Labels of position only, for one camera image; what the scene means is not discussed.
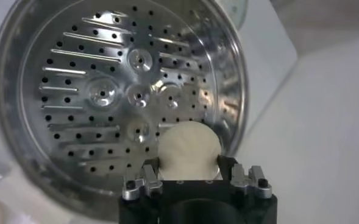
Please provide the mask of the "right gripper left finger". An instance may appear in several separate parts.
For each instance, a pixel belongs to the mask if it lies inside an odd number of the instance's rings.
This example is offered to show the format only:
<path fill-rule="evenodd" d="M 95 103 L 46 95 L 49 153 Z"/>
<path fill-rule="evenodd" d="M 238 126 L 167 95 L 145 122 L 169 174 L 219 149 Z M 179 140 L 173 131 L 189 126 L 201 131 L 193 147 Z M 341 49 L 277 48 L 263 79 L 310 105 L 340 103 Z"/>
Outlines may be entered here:
<path fill-rule="evenodd" d="M 121 198 L 125 201 L 138 200 L 142 194 L 149 198 L 158 197 L 163 192 L 163 182 L 159 179 L 158 158 L 144 161 L 140 171 L 134 175 L 124 177 Z"/>

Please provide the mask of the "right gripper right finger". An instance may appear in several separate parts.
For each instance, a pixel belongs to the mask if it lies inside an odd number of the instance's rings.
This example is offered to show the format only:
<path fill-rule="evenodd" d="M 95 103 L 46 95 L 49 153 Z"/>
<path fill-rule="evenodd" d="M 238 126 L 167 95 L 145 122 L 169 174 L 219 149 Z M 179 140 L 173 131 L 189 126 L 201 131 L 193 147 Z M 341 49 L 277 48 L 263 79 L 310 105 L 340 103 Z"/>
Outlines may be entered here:
<path fill-rule="evenodd" d="M 252 193 L 260 199 L 272 198 L 272 186 L 260 166 L 252 166 L 246 173 L 235 158 L 219 155 L 217 162 L 222 179 L 240 189 L 244 195 Z"/>

